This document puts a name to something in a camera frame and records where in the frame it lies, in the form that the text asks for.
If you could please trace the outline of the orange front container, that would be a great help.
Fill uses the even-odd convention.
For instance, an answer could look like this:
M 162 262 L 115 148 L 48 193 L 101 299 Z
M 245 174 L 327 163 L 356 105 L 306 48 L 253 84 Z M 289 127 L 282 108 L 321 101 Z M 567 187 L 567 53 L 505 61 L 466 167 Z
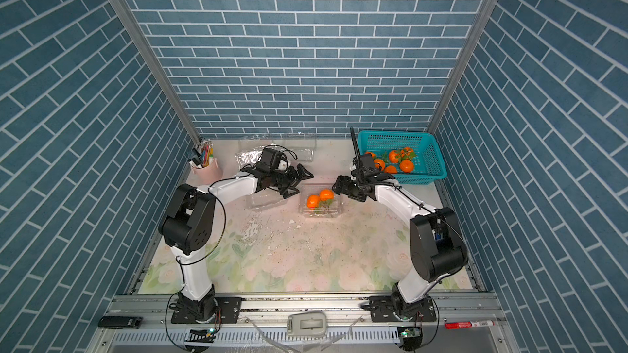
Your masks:
M 332 190 L 323 189 L 320 191 L 319 196 L 321 201 L 328 201 L 335 198 L 335 193 Z
M 317 209 L 320 205 L 321 198 L 318 194 L 311 194 L 307 198 L 306 206 L 308 209 Z

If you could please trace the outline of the clear clamshell container front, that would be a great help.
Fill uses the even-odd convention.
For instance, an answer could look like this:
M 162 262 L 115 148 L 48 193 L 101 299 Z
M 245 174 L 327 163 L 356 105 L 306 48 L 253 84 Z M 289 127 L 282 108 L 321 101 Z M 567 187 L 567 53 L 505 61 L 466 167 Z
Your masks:
M 339 195 L 335 194 L 335 198 L 328 201 L 321 201 L 317 209 L 308 209 L 306 206 L 307 198 L 311 194 L 319 194 L 321 190 L 332 190 L 332 184 L 310 184 L 305 185 L 299 194 L 299 212 L 305 217 L 311 218 L 337 218 L 339 217 L 343 209 L 343 200 Z

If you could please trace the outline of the orange back container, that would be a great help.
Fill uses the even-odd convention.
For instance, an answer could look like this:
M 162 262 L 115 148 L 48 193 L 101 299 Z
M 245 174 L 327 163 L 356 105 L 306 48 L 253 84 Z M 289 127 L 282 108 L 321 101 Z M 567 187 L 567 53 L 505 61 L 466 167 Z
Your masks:
M 386 173 L 391 173 L 391 174 L 396 174 L 398 173 L 397 168 L 395 166 L 387 166 L 384 171 L 386 171 Z
M 413 173 L 415 170 L 415 165 L 412 160 L 402 160 L 398 166 L 403 173 Z

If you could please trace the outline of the teal plastic basket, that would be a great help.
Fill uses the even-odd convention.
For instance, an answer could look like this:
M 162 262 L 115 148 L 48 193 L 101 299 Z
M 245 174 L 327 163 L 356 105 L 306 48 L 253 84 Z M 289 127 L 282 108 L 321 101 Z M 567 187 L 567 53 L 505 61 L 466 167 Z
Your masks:
M 442 152 L 431 134 L 364 130 L 357 138 L 361 153 L 371 155 L 401 184 L 424 186 L 447 176 Z

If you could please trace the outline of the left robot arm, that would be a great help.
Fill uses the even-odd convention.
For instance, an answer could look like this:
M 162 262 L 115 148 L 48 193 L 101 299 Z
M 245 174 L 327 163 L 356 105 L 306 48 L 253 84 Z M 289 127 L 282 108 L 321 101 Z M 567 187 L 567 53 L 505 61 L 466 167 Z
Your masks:
M 205 189 L 182 184 L 173 193 L 158 231 L 172 251 L 183 278 L 173 310 L 191 323 L 219 322 L 220 307 L 215 297 L 206 258 L 207 243 L 214 228 L 216 207 L 226 216 L 226 205 L 247 195 L 276 191 L 283 199 L 299 194 L 298 185 L 314 175 L 301 163 L 292 165 L 287 155 L 296 153 L 279 145 L 262 149 L 257 161 L 243 166 L 232 177 L 222 178 Z

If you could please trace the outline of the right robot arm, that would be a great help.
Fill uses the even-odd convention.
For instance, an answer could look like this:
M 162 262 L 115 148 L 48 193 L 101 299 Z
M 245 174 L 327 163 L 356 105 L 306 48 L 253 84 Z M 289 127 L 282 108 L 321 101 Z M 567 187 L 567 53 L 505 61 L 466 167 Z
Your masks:
M 443 279 L 463 270 L 469 261 L 456 213 L 437 209 L 402 188 L 397 179 L 375 166 L 371 155 L 361 153 L 358 137 L 350 129 L 355 157 L 351 174 L 338 176 L 332 191 L 357 202 L 372 199 L 386 206 L 409 225 L 412 268 L 392 287 L 389 296 L 372 296 L 362 307 L 375 323 L 435 321 L 436 303 L 430 291 Z

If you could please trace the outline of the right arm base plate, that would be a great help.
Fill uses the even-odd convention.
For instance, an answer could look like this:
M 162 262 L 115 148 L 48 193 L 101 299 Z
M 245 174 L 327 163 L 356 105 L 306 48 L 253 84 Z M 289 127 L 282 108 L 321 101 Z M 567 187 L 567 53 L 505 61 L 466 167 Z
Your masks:
M 370 296 L 360 308 L 370 313 L 374 323 L 435 322 L 436 308 L 428 298 L 407 303 L 400 295 Z

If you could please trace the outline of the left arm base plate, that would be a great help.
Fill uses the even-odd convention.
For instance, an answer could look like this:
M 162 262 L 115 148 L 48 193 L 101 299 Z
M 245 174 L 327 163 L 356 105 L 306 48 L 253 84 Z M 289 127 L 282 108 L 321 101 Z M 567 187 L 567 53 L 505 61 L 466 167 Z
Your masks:
M 241 297 L 211 297 L 200 302 L 181 295 L 168 305 L 175 325 L 236 324 L 240 316 Z

